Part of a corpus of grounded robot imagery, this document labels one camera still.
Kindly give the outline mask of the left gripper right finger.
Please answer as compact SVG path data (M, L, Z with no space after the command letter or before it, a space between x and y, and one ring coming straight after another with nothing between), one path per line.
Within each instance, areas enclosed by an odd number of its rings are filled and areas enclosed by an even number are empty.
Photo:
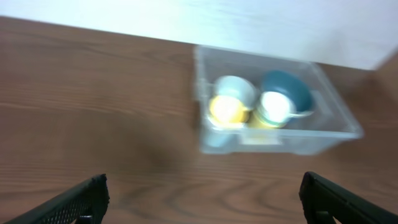
M299 197L308 224L397 224L396 214L314 172L304 174Z

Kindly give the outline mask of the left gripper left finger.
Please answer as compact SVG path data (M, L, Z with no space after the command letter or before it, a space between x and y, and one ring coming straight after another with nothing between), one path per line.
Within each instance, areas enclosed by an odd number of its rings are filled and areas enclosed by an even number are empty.
M6 224L100 224L109 205L106 181L95 175Z

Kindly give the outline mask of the cream white cup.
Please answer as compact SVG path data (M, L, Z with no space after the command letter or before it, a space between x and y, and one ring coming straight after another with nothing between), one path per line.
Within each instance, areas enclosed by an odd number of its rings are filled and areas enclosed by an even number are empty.
M295 113L293 101L274 91L263 92L256 108L259 119L271 126L284 126Z

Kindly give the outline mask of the yellow cup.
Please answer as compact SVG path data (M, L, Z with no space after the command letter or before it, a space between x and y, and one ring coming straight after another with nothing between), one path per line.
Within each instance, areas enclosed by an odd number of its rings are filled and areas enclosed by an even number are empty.
M256 114L252 114L248 120L247 126L249 128L259 128L259 129L273 129L274 125L268 123L266 120L259 118Z
M210 117L222 125L245 123L249 118L249 110L239 99L217 95L209 103Z

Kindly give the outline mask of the small light grey bowl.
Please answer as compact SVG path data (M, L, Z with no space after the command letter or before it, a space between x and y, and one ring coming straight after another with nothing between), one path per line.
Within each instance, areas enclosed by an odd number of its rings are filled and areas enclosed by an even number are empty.
M258 97L258 90L251 82L232 75L219 77L214 82L214 93L236 98L249 110L255 107Z

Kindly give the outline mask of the light blue cup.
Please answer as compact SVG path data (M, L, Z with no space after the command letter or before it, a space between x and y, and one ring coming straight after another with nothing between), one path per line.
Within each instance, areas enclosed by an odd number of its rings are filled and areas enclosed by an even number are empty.
M211 147L223 147L233 137L233 132L245 127L243 123L215 124L205 128L204 143Z

